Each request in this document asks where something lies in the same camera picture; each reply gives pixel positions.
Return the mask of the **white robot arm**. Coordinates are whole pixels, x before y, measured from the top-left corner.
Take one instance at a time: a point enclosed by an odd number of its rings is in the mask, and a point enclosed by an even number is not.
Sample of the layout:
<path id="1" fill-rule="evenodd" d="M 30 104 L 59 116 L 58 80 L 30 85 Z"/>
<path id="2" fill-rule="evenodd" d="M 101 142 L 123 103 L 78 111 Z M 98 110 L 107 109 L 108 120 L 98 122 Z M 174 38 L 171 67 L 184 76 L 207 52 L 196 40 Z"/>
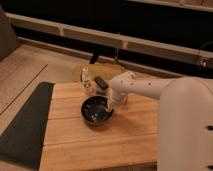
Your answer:
<path id="1" fill-rule="evenodd" d="M 213 171 L 213 79 L 138 80 L 125 72 L 110 81 L 108 106 L 129 93 L 159 101 L 158 171 Z"/>

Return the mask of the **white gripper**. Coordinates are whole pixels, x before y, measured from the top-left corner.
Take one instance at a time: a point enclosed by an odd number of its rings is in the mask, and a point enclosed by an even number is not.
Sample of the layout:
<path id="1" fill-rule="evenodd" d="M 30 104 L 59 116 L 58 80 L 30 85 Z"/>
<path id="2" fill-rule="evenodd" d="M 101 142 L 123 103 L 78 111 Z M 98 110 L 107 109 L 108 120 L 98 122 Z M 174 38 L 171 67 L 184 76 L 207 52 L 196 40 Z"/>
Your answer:
<path id="1" fill-rule="evenodd" d="M 107 100 L 107 111 L 112 112 L 115 109 L 115 106 L 120 106 L 124 104 L 126 97 L 126 93 L 111 90 L 109 93 L 109 98 Z"/>

